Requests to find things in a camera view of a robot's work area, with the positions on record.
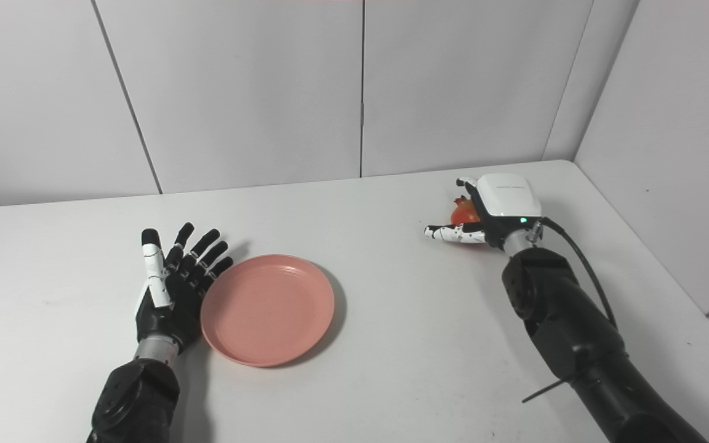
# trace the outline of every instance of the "white table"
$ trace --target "white table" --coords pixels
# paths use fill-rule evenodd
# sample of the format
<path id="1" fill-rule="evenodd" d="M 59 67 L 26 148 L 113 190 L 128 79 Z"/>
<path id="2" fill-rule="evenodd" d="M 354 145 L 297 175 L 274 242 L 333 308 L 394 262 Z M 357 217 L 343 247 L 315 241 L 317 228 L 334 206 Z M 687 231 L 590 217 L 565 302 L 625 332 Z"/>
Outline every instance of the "white table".
<path id="1" fill-rule="evenodd" d="M 506 256 L 423 236 L 449 217 L 456 177 L 489 172 L 529 179 L 593 263 L 633 362 L 709 439 L 709 321 L 576 166 L 544 162 L 0 207 L 0 442 L 86 438 L 135 350 L 141 229 L 167 243 L 188 220 L 219 227 L 237 261 L 314 261 L 338 311 L 325 346 L 289 367 L 203 342 L 181 356 L 174 441 L 605 441 L 567 386 L 520 403 L 554 378 L 510 308 Z M 576 263 L 562 239 L 546 245 Z"/>

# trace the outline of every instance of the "pink plate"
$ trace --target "pink plate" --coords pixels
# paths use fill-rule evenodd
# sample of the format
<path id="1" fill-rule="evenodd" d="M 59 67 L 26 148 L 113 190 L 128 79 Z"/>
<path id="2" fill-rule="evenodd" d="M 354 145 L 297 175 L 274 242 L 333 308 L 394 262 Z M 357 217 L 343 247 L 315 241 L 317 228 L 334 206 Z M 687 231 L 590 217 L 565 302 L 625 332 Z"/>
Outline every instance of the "pink plate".
<path id="1" fill-rule="evenodd" d="M 270 367 L 317 344 L 334 309 L 332 287 L 321 270 L 290 255 L 262 255 L 227 270 L 209 288 L 202 332 L 226 358 Z"/>

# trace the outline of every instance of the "robot finger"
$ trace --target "robot finger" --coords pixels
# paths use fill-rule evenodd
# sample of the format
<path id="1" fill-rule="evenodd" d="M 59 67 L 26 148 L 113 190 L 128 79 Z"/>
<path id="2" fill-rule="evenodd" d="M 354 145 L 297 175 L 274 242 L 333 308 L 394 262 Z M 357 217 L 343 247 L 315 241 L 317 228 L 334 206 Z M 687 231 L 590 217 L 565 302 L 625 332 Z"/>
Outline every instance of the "robot finger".
<path id="1" fill-rule="evenodd" d="M 199 292 L 203 295 L 209 289 L 209 286 L 215 282 L 219 275 L 223 274 L 226 269 L 230 268 L 234 264 L 234 258 L 224 257 L 220 260 L 212 269 L 207 272 L 207 274 L 202 278 L 199 283 Z"/>
<path id="2" fill-rule="evenodd" d="M 202 236 L 199 243 L 195 244 L 193 249 L 191 249 L 191 252 L 182 258 L 182 261 L 180 261 L 180 267 L 178 268 L 182 278 L 188 278 L 188 275 L 191 274 L 191 270 L 193 270 L 193 267 L 196 266 L 196 261 L 199 259 L 199 256 L 202 255 L 209 245 L 216 241 L 219 236 L 220 232 L 217 229 L 210 230 Z"/>
<path id="3" fill-rule="evenodd" d="M 196 286 L 196 284 L 199 283 L 199 280 L 201 280 L 201 278 L 206 274 L 207 269 L 212 266 L 212 264 L 215 263 L 215 260 L 223 255 L 227 249 L 228 243 L 225 241 L 220 241 L 209 249 L 202 259 L 199 260 L 199 263 L 193 267 L 191 274 L 188 275 L 188 282 L 191 286 Z"/>
<path id="4" fill-rule="evenodd" d="M 467 188 L 467 191 L 470 191 L 470 186 L 472 188 L 478 187 L 478 180 L 474 179 L 472 177 L 459 177 L 456 179 L 455 184 L 456 184 L 456 186 L 463 186 L 463 187 Z"/>
<path id="5" fill-rule="evenodd" d="M 146 264 L 146 281 L 152 294 L 152 303 L 155 308 L 171 305 L 171 297 L 166 290 L 166 269 L 163 267 L 163 250 L 160 249 L 160 236 L 154 229 L 145 229 L 141 232 L 141 247 Z"/>
<path id="6" fill-rule="evenodd" d="M 188 238 L 190 238 L 193 230 L 193 225 L 189 222 L 180 229 L 180 232 L 177 234 L 177 239 L 174 241 L 174 247 L 172 247 L 169 254 L 166 255 L 166 268 L 169 270 L 177 269 L 183 255 L 183 250 L 185 250 L 185 244 L 188 243 Z"/>
<path id="7" fill-rule="evenodd" d="M 486 236 L 480 223 L 462 223 L 461 225 L 428 225 L 425 236 L 456 243 L 486 243 Z"/>

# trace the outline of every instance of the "robotic arm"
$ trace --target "robotic arm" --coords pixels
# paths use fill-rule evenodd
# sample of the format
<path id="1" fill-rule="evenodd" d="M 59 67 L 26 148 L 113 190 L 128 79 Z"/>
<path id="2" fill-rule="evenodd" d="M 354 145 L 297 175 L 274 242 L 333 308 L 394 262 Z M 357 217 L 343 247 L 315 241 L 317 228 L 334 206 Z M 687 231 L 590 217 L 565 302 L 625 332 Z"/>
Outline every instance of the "robotic arm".
<path id="1" fill-rule="evenodd" d="M 607 440 L 707 443 L 631 364 L 597 277 L 565 230 L 542 216 L 527 180 L 487 174 L 478 180 L 459 179 L 457 185 L 467 189 L 481 222 L 429 226 L 425 234 L 488 243 L 510 256 L 502 275 L 510 304 L 546 365 L 560 383 L 571 385 Z M 566 238 L 582 259 L 606 315 L 580 288 L 568 261 L 544 249 L 544 226 Z"/>
<path id="2" fill-rule="evenodd" d="M 202 300 L 233 259 L 215 261 L 228 249 L 215 244 L 220 233 L 206 233 L 191 252 L 185 244 L 193 232 L 186 223 L 163 258 L 154 229 L 141 235 L 148 289 L 135 317 L 138 347 L 133 360 L 113 370 L 92 413 L 87 443 L 168 443 L 169 426 L 180 396 L 171 364 L 201 334 Z"/>

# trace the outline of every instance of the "red tomato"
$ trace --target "red tomato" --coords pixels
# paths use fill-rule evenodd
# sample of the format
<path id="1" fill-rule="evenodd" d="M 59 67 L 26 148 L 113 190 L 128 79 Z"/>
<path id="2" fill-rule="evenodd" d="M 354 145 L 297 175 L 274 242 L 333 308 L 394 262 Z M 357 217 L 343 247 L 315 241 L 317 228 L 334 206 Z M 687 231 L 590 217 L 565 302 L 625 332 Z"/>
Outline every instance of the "red tomato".
<path id="1" fill-rule="evenodd" d="M 451 214 L 451 223 L 454 225 L 461 225 L 462 223 L 481 221 L 481 218 L 478 216 L 478 211 L 475 211 L 475 205 L 472 204 L 472 200 L 467 199 L 465 196 L 461 196 L 460 199 L 456 199 L 454 201 L 456 207 Z"/>

